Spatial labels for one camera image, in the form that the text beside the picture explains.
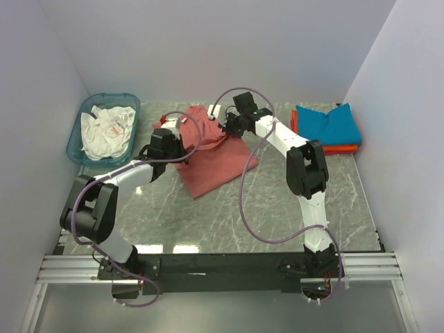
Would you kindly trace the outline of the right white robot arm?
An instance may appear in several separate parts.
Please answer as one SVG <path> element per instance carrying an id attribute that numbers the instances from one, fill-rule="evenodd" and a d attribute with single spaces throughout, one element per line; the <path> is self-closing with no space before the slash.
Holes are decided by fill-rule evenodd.
<path id="1" fill-rule="evenodd" d="M 285 126 L 276 116 L 273 107 L 258 108 L 252 90 L 233 98 L 237 113 L 217 111 L 213 105 L 208 118 L 216 121 L 221 130 L 234 137 L 248 131 L 261 138 L 259 145 L 268 142 L 286 160 L 286 182 L 296 195 L 302 213 L 304 228 L 296 235 L 304 235 L 305 261 L 303 270 L 319 277 L 336 264 L 338 246 L 328 230 L 325 211 L 325 192 L 329 173 L 322 144 L 309 141 Z M 254 238 L 267 244 L 282 244 L 296 238 L 271 241 L 254 234 Z"/>

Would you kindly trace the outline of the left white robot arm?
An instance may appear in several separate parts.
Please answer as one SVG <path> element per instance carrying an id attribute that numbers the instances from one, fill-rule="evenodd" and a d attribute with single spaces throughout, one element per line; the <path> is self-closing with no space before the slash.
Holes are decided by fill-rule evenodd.
<path id="1" fill-rule="evenodd" d="M 138 252 L 117 230 L 118 206 L 138 186 L 157 180 L 170 163 L 181 163 L 187 152 L 177 130 L 157 128 L 150 143 L 127 165 L 110 176 L 78 176 L 69 192 L 60 216 L 60 227 L 72 231 L 75 226 L 81 242 L 91 242 L 114 261 L 114 270 L 129 279 L 142 272 Z"/>

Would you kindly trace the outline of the dusty red t-shirt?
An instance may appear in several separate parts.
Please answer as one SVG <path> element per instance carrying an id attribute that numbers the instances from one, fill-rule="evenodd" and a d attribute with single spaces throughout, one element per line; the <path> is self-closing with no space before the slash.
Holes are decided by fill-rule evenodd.
<path id="1" fill-rule="evenodd" d="M 217 122 L 210 121 L 204 106 L 193 105 L 188 108 L 187 114 L 197 123 L 181 117 L 180 134 L 186 151 L 191 152 L 198 139 L 201 141 L 189 158 L 189 164 L 177 164 L 176 170 L 192 198 L 199 198 L 239 177 L 246 164 L 247 170 L 259 165 L 256 157 L 247 162 L 250 149 L 242 139 L 226 135 Z"/>

